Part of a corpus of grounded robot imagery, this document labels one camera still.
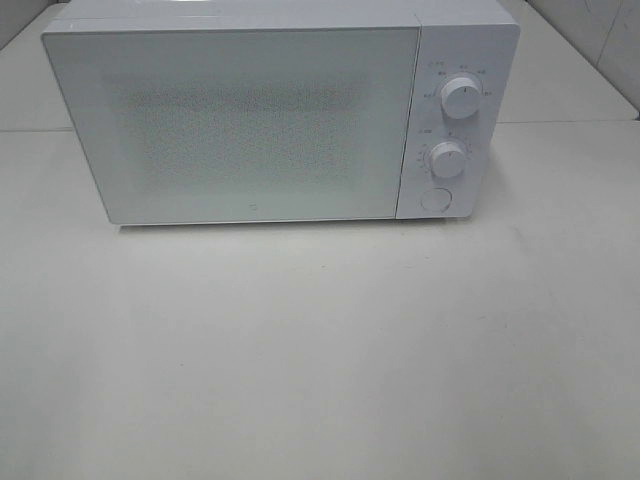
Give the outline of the round white door button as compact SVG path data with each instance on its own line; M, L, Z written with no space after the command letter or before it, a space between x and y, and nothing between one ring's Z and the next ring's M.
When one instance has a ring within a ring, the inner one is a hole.
M430 188L423 193L420 199L421 207L432 214L446 212L452 202L452 193L446 188Z

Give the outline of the white microwave door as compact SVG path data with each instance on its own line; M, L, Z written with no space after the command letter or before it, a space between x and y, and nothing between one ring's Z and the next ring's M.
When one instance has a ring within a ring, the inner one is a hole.
M414 28L53 34L110 222L395 215Z

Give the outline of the white timer knob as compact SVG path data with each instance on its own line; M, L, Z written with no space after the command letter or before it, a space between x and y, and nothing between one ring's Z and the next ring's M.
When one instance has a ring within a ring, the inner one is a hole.
M426 156L431 174L439 179L459 176L465 169L467 152L457 141L443 141L434 146Z

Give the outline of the upper white power knob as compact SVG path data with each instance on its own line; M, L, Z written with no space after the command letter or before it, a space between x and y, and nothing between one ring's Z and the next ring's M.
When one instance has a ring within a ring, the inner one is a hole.
M459 73L444 80L439 89L441 108L454 120L473 116L479 109L483 95L480 80L470 73Z

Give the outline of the white microwave oven body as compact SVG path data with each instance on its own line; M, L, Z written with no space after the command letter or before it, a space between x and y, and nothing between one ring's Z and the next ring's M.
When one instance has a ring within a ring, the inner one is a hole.
M495 1L72 1L41 40L48 33L386 28L418 32L396 212L386 219L350 220L466 217L488 163L520 36L519 25ZM463 72L480 80L483 95L473 116L454 120L441 108L439 89L445 79ZM426 162L443 141L457 141L467 152L465 169L455 178L436 178ZM423 193L436 187L452 193L442 214L420 205Z

